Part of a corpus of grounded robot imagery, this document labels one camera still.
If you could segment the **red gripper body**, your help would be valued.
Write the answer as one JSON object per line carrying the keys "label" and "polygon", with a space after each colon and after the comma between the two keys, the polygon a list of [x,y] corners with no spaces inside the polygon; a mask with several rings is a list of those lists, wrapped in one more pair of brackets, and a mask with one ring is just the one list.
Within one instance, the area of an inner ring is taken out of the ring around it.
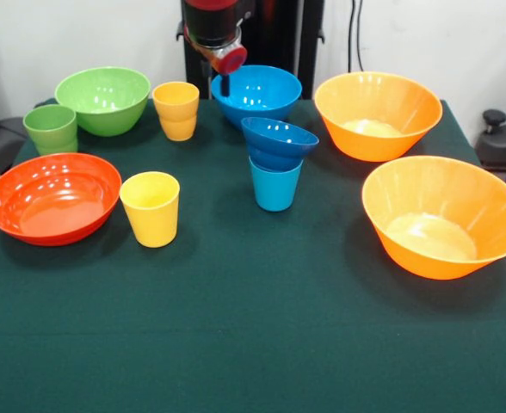
{"label": "red gripper body", "polygon": [[188,27],[184,27],[184,36],[188,43],[221,75],[229,75],[238,70],[247,58],[247,50],[242,45],[242,30],[236,30],[229,39],[223,39],[218,44],[208,45],[205,40],[193,36]]}

